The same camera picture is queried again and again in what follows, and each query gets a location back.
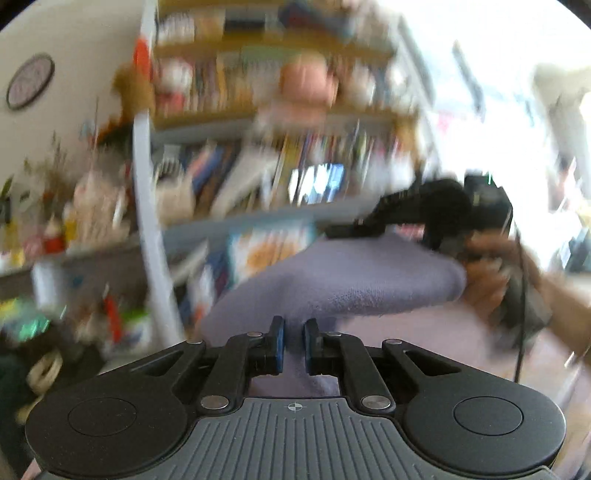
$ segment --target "red object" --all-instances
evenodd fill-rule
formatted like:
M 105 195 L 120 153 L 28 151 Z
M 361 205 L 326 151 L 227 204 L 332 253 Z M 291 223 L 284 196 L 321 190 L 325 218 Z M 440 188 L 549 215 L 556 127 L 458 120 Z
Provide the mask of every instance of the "red object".
M 161 93 L 157 98 L 158 110 L 166 113 L 179 113 L 184 111 L 185 96 L 182 93 Z
M 113 342 L 119 343 L 123 337 L 123 321 L 121 320 L 121 315 L 119 314 L 119 309 L 117 308 L 115 299 L 111 295 L 107 294 L 103 299 L 103 307 L 105 308 L 105 313 L 109 318 L 109 328 L 111 330 Z
M 64 242 L 62 236 L 43 239 L 43 250 L 45 250 L 46 254 L 58 254 L 59 252 L 63 252 L 65 249 L 66 243 Z
M 134 65 L 138 71 L 148 80 L 152 77 L 152 62 L 150 60 L 150 48 L 148 41 L 144 37 L 138 38 L 135 43 Z

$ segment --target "lavender cloth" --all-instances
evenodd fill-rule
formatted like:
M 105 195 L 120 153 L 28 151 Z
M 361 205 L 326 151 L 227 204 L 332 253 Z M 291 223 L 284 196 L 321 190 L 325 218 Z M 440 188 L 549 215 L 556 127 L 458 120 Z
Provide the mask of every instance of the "lavender cloth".
M 465 272 L 454 260 L 397 235 L 319 240 L 228 292 L 201 322 L 213 346 L 231 336 L 266 332 L 274 315 L 285 319 L 284 373 L 252 380 L 251 394 L 319 397 L 339 392 L 333 377 L 310 377 L 304 368 L 302 328 L 309 318 L 321 330 L 356 315 L 400 313 L 456 300 Z

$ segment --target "wooden shelf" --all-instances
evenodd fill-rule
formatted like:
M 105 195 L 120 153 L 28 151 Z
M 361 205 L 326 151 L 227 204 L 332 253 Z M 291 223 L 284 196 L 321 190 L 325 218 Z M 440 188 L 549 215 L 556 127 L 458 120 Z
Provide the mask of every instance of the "wooden shelf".
M 195 124 L 254 118 L 255 115 L 256 107 L 246 105 L 244 107 L 218 111 L 183 112 L 169 116 L 154 115 L 152 117 L 152 124 L 156 130 L 166 130 Z
M 368 64 L 387 64 L 394 56 L 394 48 L 379 50 L 355 42 L 343 43 L 332 35 L 314 31 L 287 31 L 283 34 L 266 33 L 252 35 L 234 33 L 220 40 L 195 40 L 192 43 L 177 43 L 154 46 L 155 58 L 183 57 L 202 58 L 226 51 L 239 51 L 244 47 L 272 47 L 286 50 L 314 50 L 327 55 L 340 55 L 360 59 Z
M 216 7 L 276 7 L 285 5 L 285 0 L 160 0 L 158 14 L 162 18 L 177 12 L 188 12 L 199 8 Z
M 154 115 L 152 118 L 152 124 L 156 130 L 167 130 L 189 125 L 254 118 L 256 112 L 257 107 L 249 105 L 221 111 L 183 112 L 169 116 Z M 372 107 L 360 110 L 349 105 L 333 105 L 332 108 L 327 110 L 327 115 L 381 118 L 384 120 L 390 120 L 393 124 L 399 122 L 416 123 L 418 119 L 416 113 L 403 113 L 396 110 L 385 110 Z

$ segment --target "metal rivet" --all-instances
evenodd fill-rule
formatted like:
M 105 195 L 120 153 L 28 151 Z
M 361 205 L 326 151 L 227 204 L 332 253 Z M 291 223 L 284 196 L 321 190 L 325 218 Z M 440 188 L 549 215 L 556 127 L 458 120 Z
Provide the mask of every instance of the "metal rivet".
M 230 401 L 221 395 L 208 395 L 201 399 L 201 406 L 208 410 L 221 410 L 222 408 L 226 408 L 229 404 Z
M 361 404 L 371 410 L 383 410 L 388 408 L 392 402 L 383 395 L 368 395 L 361 400 Z

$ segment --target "toy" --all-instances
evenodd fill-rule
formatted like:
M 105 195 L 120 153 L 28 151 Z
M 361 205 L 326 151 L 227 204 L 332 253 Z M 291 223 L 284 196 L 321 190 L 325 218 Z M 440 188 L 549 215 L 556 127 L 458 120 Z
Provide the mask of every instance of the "toy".
M 156 101 L 154 87 L 149 78 L 133 64 L 126 64 L 117 69 L 112 82 L 112 91 L 121 99 L 121 115 L 112 116 L 109 123 L 103 125 L 96 138 L 97 145 L 114 143 L 118 137 L 127 137 L 129 126 L 135 115 L 140 112 L 154 112 Z
M 154 89 L 133 65 L 124 65 L 117 70 L 112 89 L 121 97 L 121 125 L 133 122 L 135 115 L 140 112 L 153 112 L 155 109 Z
M 160 62 L 154 83 L 158 92 L 158 110 L 181 112 L 193 84 L 193 66 L 182 59 Z
M 356 65 L 341 83 L 344 99 L 358 107 L 372 103 L 375 93 L 375 78 L 367 67 Z
M 329 73 L 324 57 L 317 53 L 297 56 L 281 69 L 279 88 L 286 100 L 331 106 L 338 81 Z

